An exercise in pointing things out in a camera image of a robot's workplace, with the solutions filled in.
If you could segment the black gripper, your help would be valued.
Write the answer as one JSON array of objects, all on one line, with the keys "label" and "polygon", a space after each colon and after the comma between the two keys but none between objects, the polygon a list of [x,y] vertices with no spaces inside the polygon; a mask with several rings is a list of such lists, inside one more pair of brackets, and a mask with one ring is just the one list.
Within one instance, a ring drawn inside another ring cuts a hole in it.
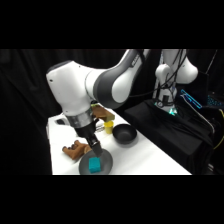
[{"label": "black gripper", "polygon": [[75,131],[79,137],[87,140],[89,147],[93,150],[96,156],[100,156],[102,154],[100,142],[95,135],[96,127],[94,123],[90,123],[82,128],[76,128]]}]

